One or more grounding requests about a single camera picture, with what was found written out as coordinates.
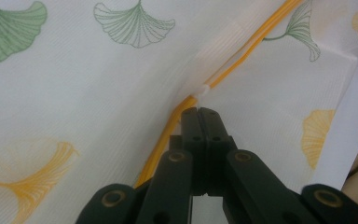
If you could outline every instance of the yellow cord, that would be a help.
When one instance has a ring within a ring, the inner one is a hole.
[[[220,82],[222,82],[235,68],[237,68],[241,63],[243,63],[243,61],[245,61],[245,59],[255,49],[255,47],[261,41],[263,41],[263,38],[300,2],[301,0],[287,0],[271,17],[268,18],[268,20],[263,23],[263,25],[252,35],[252,37],[240,48],[240,50],[244,50],[247,48],[244,54],[227,70],[225,70],[217,79],[212,80],[210,78],[205,83],[210,85],[211,88],[214,88]],[[136,182],[134,187],[137,188],[153,176],[153,173],[155,172],[155,169],[158,165],[159,158],[161,157],[164,148],[168,143],[170,135],[173,132],[173,129],[175,128],[178,120],[180,119],[182,112],[190,108],[191,106],[194,106],[196,102],[196,98],[188,96],[181,104],[179,104],[173,110],[161,136],[158,139],[156,146],[151,152],[144,166],[144,169],[139,175],[138,181]]]

